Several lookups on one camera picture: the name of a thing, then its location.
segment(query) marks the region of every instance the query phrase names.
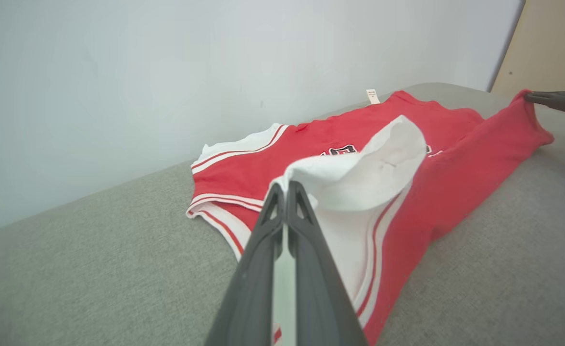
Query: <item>beige panel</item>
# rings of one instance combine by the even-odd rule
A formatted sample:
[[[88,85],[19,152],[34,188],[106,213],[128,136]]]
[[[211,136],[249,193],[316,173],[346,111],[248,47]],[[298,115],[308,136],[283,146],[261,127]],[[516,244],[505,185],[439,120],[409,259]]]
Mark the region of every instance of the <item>beige panel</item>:
[[[491,92],[565,90],[565,0],[527,0]]]

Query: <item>white wall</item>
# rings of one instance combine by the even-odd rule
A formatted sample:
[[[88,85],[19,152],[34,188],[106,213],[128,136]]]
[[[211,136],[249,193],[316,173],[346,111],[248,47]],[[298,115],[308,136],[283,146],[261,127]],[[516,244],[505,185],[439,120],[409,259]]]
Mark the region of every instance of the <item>white wall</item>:
[[[366,88],[485,90],[519,5],[0,0],[0,226]]]

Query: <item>gray table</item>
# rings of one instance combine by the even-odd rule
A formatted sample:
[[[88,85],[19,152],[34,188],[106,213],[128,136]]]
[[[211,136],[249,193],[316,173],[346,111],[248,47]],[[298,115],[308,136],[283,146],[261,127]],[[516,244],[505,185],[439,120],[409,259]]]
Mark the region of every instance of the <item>gray table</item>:
[[[405,90],[485,117],[509,102],[441,83]],[[555,143],[430,247],[380,346],[565,345],[565,113],[537,108]],[[189,164],[1,228],[0,345],[203,343],[236,261],[184,216]]]

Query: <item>red stripe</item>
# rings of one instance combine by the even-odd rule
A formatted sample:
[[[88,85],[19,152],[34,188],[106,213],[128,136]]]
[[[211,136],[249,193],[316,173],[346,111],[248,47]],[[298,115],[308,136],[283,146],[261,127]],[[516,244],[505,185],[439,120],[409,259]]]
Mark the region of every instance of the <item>red stripe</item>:
[[[249,205],[249,206],[257,207],[257,208],[259,208],[259,209],[263,208],[263,206],[260,206],[259,204],[254,204],[254,203],[245,202],[245,201],[242,201],[242,200],[240,200],[240,199],[233,199],[233,198],[228,198],[228,197],[215,197],[215,196],[214,196],[214,197],[203,197],[203,198],[200,198],[200,199],[198,199],[198,200],[192,202],[188,208],[190,209],[190,208],[192,208],[192,206],[194,206],[194,205],[197,204],[198,202],[203,201],[204,199],[208,199],[208,198],[222,199],[223,201],[231,201],[231,202],[242,202],[243,204],[247,204],[247,205]]]
[[[214,220],[215,222],[217,222],[219,225],[221,225],[226,231],[227,234],[229,234],[229,237],[231,237],[231,239],[233,240],[233,243],[235,243],[235,245],[238,247],[238,250],[240,251],[240,254],[243,254],[243,247],[240,244],[240,242],[238,241],[238,239],[236,238],[236,235],[233,234],[233,232],[231,232],[231,229],[225,225],[222,221],[220,221],[219,219],[215,218],[214,216],[212,216],[209,212],[205,211],[205,210],[201,210],[199,212],[203,212],[205,215],[208,215],[209,217],[211,217],[212,220]]]
[[[365,295],[364,301],[361,303],[361,306],[357,310],[357,316],[361,316],[361,314],[364,312],[366,305],[368,305],[368,300],[370,299],[370,293],[372,293],[372,284],[374,283],[374,276],[377,274],[377,228],[381,224],[381,220],[383,219],[383,216],[387,214],[390,207],[392,206],[392,204],[394,204],[398,196],[399,195],[397,195],[390,202],[390,204],[385,207],[381,215],[378,216],[377,222],[375,223],[374,228],[372,230],[372,245],[374,251],[374,263],[372,264],[372,278],[370,279],[370,286],[368,287],[368,293]]]
[[[278,342],[278,339],[280,339],[281,336],[282,331],[280,331],[280,328],[276,329],[276,333],[274,333],[274,344]]]
[[[205,161],[203,161],[203,162],[200,162],[200,163],[198,163],[198,164],[192,166],[191,168],[192,168],[192,169],[195,169],[195,168],[201,166],[202,164],[208,162],[209,160],[215,159],[215,158],[217,158],[218,156],[221,156],[221,155],[230,154],[230,153],[251,153],[251,152],[254,152],[254,151],[259,151],[259,150],[261,150],[261,149],[267,147],[268,145],[272,144],[272,142],[274,141],[274,139],[276,139],[276,136],[278,135],[278,132],[280,132],[280,129],[282,129],[283,126],[284,126],[284,125],[280,125],[280,127],[278,127],[278,129],[276,130],[276,133],[274,134],[274,136],[272,137],[272,139],[269,141],[268,144],[266,144],[266,145],[263,146],[263,147],[258,148],[257,150],[225,151],[225,152],[223,152],[223,153],[218,153],[218,154],[212,156],[211,158],[208,158],[207,160],[205,160]]]

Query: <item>white label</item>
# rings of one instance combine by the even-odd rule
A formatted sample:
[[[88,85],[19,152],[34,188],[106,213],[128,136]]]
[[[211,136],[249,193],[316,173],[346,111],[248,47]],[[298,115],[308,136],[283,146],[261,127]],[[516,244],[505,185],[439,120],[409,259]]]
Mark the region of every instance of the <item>white label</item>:
[[[368,94],[368,100],[370,100],[371,105],[376,105],[377,103],[381,103],[381,101],[378,100],[376,90],[374,90],[373,88],[369,88],[365,92]]]

